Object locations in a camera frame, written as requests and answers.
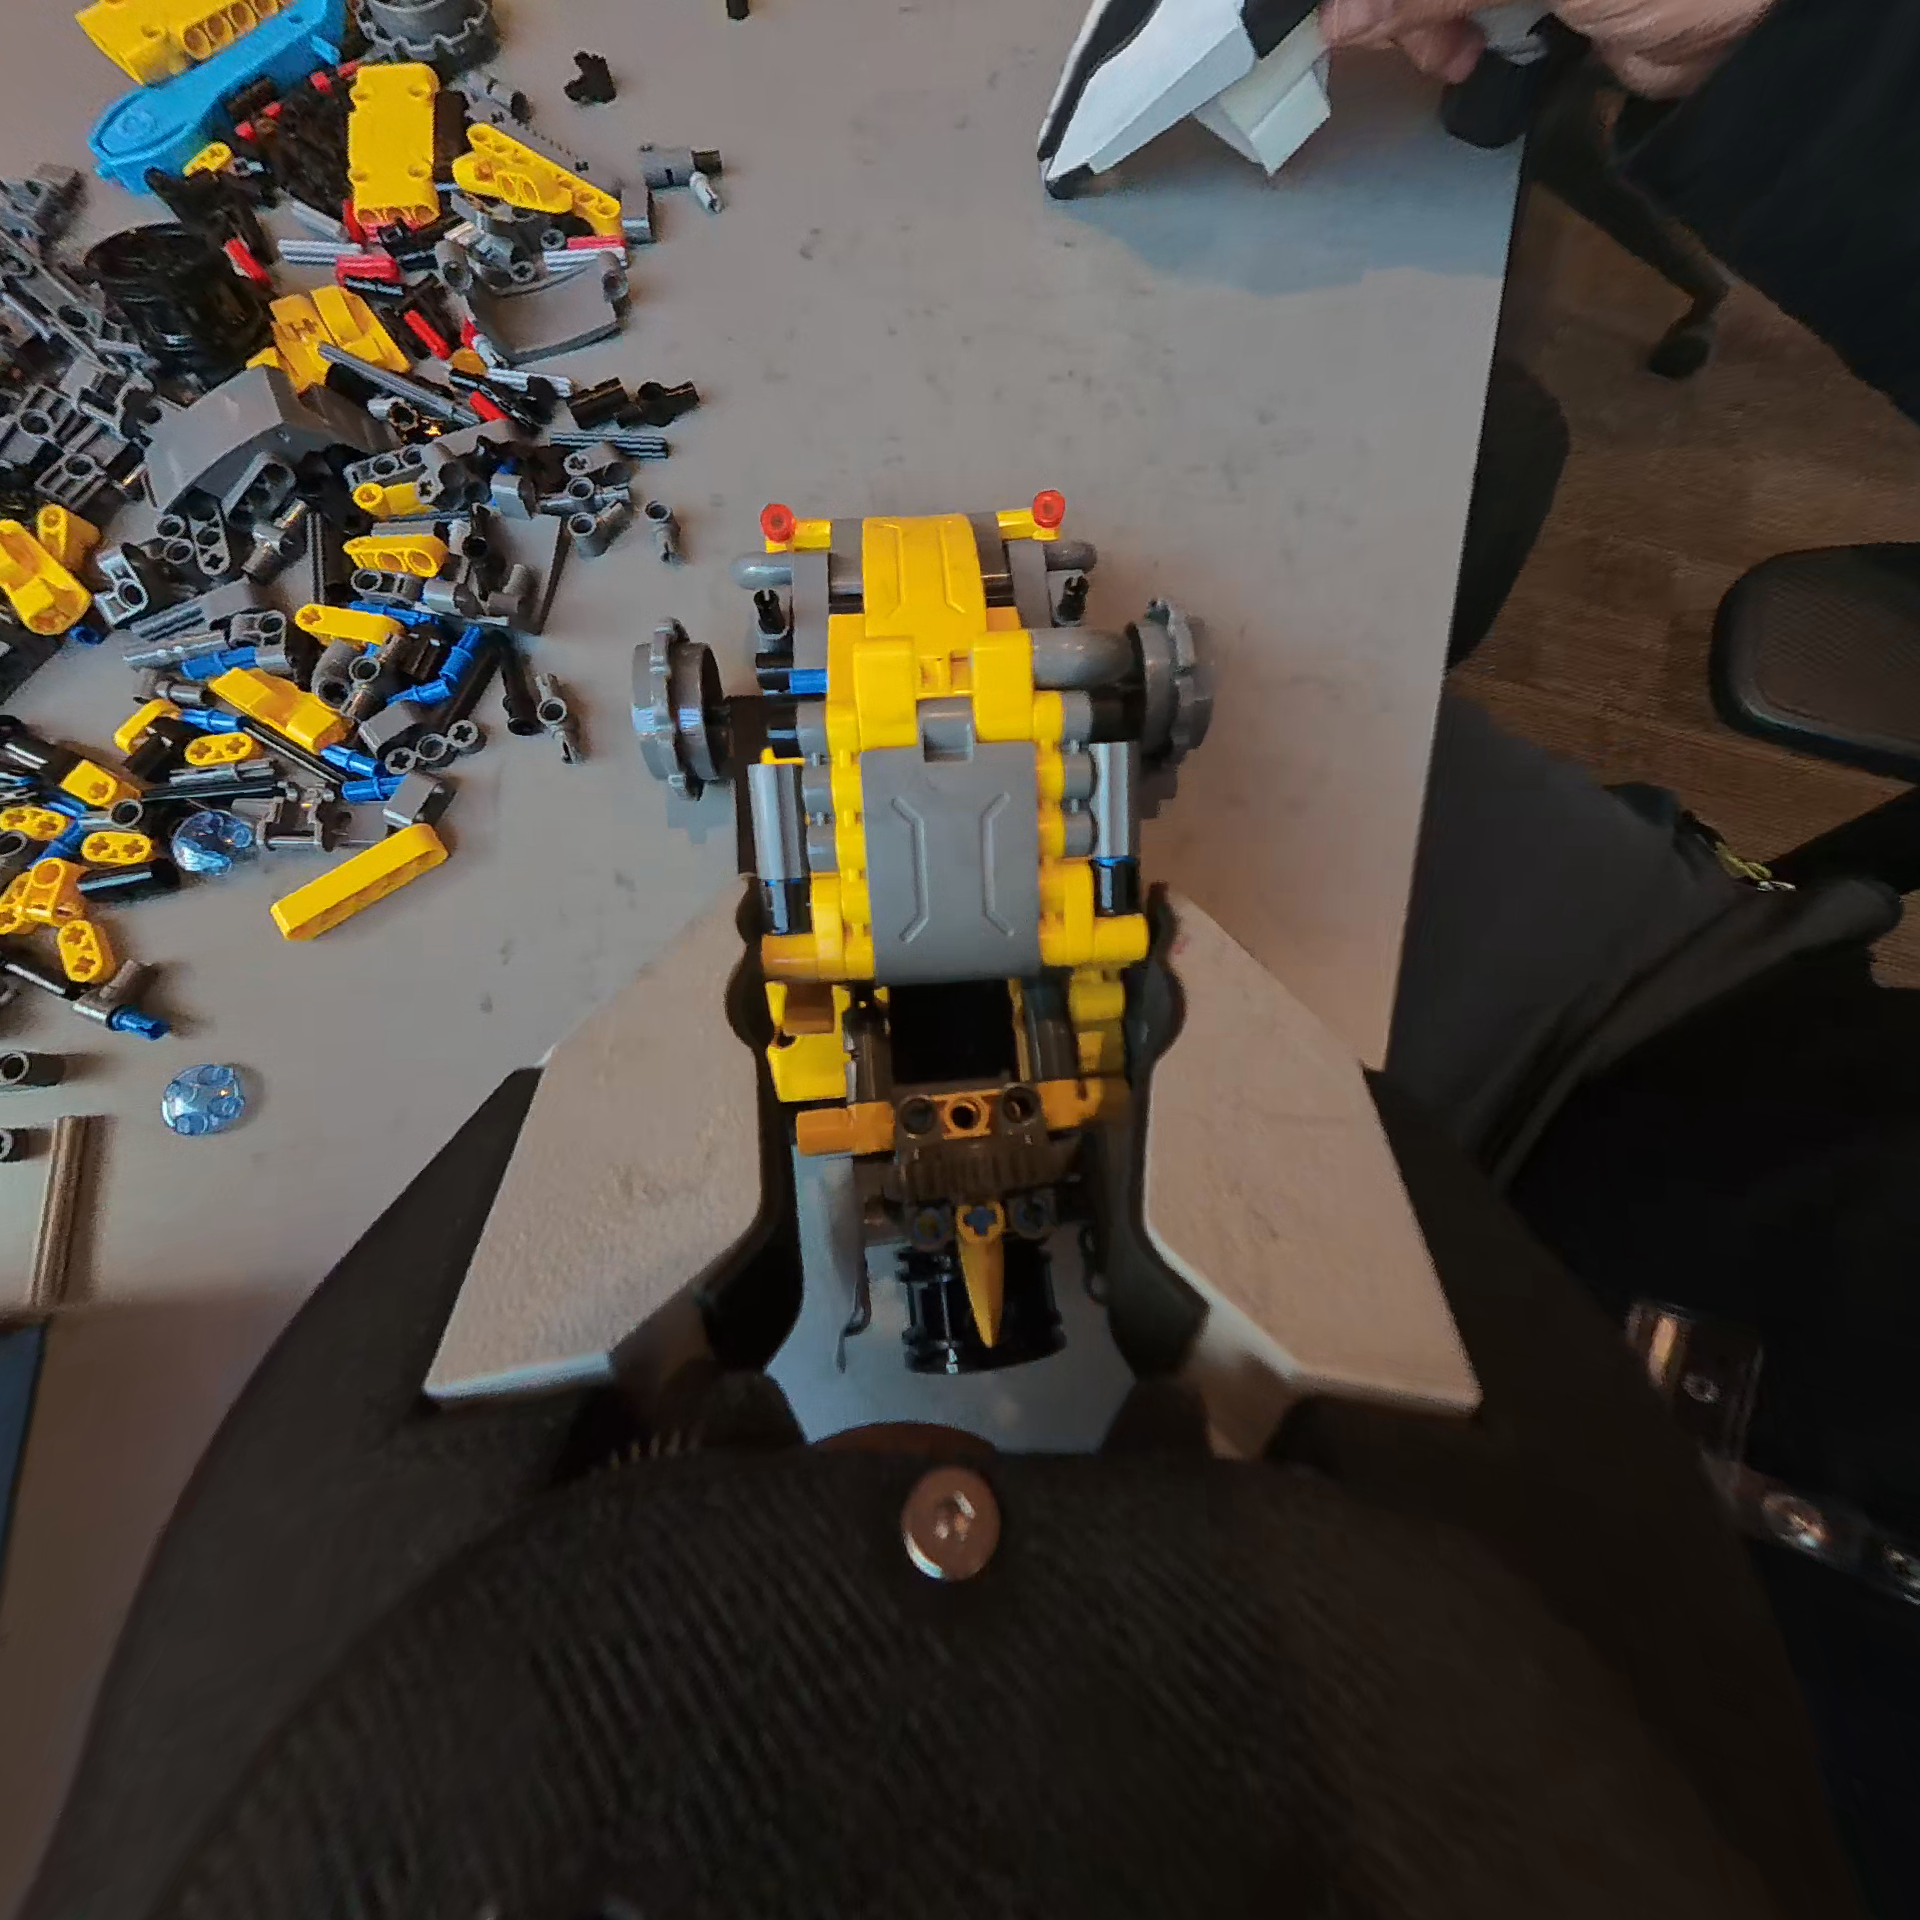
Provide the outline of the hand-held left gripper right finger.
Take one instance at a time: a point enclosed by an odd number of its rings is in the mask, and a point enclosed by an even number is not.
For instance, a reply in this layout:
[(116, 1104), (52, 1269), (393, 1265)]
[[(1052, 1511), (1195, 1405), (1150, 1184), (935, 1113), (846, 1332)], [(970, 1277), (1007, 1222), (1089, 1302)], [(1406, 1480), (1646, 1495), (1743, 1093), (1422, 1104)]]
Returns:
[(1109, 1134), (1117, 1337), (1257, 1458), (1306, 1403), (1468, 1419), (1483, 1388), (1365, 1071), (1207, 911), (1150, 894)]

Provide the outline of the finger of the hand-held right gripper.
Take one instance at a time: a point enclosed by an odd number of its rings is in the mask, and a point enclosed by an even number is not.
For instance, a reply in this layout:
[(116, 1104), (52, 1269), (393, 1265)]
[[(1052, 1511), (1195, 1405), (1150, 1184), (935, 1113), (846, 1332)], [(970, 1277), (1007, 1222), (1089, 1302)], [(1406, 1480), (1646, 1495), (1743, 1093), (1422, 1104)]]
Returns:
[(1320, 30), (1292, 30), (1198, 108), (1198, 126), (1275, 177), (1330, 118), (1330, 52)]
[(1254, 66), (1240, 4), (1093, 4), (1037, 133), (1057, 200), (1108, 174)]

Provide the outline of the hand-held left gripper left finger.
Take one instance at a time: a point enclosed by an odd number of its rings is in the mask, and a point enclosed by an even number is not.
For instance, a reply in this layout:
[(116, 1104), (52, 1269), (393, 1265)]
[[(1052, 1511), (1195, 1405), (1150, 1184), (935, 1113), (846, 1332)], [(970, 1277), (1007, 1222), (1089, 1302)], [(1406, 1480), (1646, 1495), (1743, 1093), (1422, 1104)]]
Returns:
[(754, 896), (735, 883), (539, 1067), (434, 1403), (767, 1365), (804, 1308)]

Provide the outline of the short yellow brick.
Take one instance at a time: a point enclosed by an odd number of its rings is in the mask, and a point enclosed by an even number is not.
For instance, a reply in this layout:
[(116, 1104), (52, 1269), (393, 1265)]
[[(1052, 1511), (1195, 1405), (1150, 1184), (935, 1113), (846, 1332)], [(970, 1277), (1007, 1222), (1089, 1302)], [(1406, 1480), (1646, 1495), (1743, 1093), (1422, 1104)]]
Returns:
[(375, 902), (449, 858), (438, 828), (407, 825), (353, 852), (353, 858), (299, 885), (270, 908), (283, 939), (308, 944), (362, 915)]

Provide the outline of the yellow toy block vehicle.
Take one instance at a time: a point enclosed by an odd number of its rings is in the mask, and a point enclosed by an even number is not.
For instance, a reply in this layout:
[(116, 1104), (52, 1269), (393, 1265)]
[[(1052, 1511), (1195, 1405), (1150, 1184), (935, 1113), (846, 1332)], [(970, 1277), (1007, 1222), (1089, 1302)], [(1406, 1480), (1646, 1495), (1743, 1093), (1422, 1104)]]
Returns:
[(1093, 1222), (1093, 1133), (1132, 1104), (1150, 951), (1141, 819), (1204, 738), (1195, 625), (1085, 626), (1061, 494), (994, 514), (756, 514), (754, 696), (678, 619), (634, 652), (634, 731), (682, 800), (732, 786), (762, 1055), (796, 1155), (862, 1207), (843, 1339), (890, 1261), (902, 1365), (1052, 1356), (1052, 1245)]

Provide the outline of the pile of small dark pieces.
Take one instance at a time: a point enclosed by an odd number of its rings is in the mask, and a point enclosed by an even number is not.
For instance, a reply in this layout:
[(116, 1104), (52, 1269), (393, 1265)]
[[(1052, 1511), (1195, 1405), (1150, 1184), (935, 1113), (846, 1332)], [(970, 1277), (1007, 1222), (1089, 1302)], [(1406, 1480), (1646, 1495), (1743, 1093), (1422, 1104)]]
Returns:
[(116, 911), (407, 825), (446, 845), (488, 693), (586, 755), (529, 643), (570, 557), (641, 523), (682, 560), (635, 468), (700, 390), (560, 362), (626, 321), (659, 196), (724, 207), (724, 154), (641, 142), (620, 182), (488, 62), (469, 102), (613, 188), (624, 242), (443, 196), (383, 242), (278, 203), (246, 249), (152, 198), (73, 252), (81, 177), (3, 178), (3, 1002), (157, 1043)]

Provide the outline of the grey desk with wooden edge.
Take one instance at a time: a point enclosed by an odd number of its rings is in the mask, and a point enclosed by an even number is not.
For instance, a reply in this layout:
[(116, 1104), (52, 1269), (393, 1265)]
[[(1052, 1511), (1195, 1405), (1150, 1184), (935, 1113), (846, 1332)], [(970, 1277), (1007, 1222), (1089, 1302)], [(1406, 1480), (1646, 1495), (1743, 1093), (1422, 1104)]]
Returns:
[[(659, 198), (634, 321), (586, 376), (695, 381), (664, 496), (570, 557), (539, 654), (586, 756), (489, 721), (449, 858), (289, 944), (320, 854), (111, 919), (157, 968), (161, 1043), (20, 996), (10, 1043), (69, 1060), (3, 1120), (90, 1116), (77, 1308), (48, 1356), (3, 1581), (3, 1713), (86, 1691), (155, 1532), (296, 1302), (493, 1093), (730, 892), (721, 825), (667, 819), (629, 647), (682, 618), (750, 675), (727, 562), (765, 501), (1019, 507), (1095, 541), (1095, 614), (1153, 595), (1219, 644), (1219, 696), (1147, 861), (1381, 1061), (1492, 362), (1512, 160), (1434, 123), (1399, 62), (1332, 66), (1332, 126), (1277, 178), (1203, 130), (1050, 200), (1037, 126), (1082, 4), (498, 4), (511, 89), (592, 165), (724, 154), (721, 214)], [(233, 1064), (249, 1116), (157, 1100)]]

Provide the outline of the person's right hand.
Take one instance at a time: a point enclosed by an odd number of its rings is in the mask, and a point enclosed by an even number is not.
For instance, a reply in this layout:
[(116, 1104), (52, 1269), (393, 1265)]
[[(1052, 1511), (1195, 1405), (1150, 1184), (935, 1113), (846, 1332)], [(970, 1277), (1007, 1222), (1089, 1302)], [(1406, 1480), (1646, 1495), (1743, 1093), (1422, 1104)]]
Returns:
[[(1464, 82), (1483, 47), (1483, 4), (1320, 4), (1325, 47), (1399, 47), (1422, 72)], [(1772, 4), (1537, 4), (1583, 36), (1633, 95), (1672, 100), (1772, 11)]]

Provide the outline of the black swivel office chair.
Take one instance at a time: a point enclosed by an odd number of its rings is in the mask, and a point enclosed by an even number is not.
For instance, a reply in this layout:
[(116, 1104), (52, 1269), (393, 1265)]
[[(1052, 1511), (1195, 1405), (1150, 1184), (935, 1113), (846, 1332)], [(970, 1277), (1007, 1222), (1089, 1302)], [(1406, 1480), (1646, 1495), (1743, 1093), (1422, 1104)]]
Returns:
[(1646, 356), (1649, 374), (1682, 383), (1713, 356), (1731, 280), (1686, 229), (1622, 177), (1612, 148), (1622, 107), (1619, 82), (1592, 62), (1575, 65), (1529, 133), (1527, 170), (1537, 184), (1686, 299), (1686, 311)]

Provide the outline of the person's leg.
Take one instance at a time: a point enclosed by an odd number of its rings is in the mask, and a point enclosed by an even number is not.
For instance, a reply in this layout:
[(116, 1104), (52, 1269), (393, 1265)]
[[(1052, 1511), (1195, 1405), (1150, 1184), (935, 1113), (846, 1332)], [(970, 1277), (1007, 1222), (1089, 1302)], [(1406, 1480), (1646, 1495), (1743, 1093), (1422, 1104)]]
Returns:
[(1607, 787), (1447, 690), (1385, 1071), (1512, 1187), (1629, 1052), (1789, 961), (1868, 948), (1897, 915), (1868, 876), (1734, 876), (1664, 787)]

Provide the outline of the long brown rod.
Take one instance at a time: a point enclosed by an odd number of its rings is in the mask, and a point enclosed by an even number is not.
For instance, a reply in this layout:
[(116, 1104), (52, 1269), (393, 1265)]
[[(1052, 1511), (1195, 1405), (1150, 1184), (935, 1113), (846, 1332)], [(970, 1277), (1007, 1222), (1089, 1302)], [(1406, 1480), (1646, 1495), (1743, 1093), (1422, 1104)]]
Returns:
[(30, 1261), (30, 1306), (36, 1310), (59, 1308), (69, 1288), (87, 1152), (90, 1116), (61, 1116), (48, 1137)]

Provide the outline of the group of yellow beams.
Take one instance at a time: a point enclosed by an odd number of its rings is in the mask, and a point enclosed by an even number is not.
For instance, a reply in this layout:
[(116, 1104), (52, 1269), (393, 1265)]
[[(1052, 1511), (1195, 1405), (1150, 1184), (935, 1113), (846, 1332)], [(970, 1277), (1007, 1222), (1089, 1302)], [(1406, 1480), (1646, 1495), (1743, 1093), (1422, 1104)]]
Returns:
[(278, 203), (383, 242), (443, 229), (443, 196), (522, 216), (539, 237), (560, 232), (566, 249), (626, 240), (613, 188), (558, 148), (518, 138), (501, 108), (469, 102), (460, 79), (495, 47), (489, 4), (346, 9), (332, 66), (233, 100), (238, 126), (182, 174), (150, 170), (141, 196), (212, 242), (246, 249), (265, 245), (255, 220)]

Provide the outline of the blue curved piece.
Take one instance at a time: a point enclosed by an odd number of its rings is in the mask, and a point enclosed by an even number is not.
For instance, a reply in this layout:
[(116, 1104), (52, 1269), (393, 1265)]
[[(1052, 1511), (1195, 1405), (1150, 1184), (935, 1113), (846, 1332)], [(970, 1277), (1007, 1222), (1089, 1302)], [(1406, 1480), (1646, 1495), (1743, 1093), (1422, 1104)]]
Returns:
[(143, 192), (182, 174), (259, 89), (289, 89), (341, 59), (346, 4), (90, 4), (77, 28), (134, 89), (87, 133), (94, 174)]

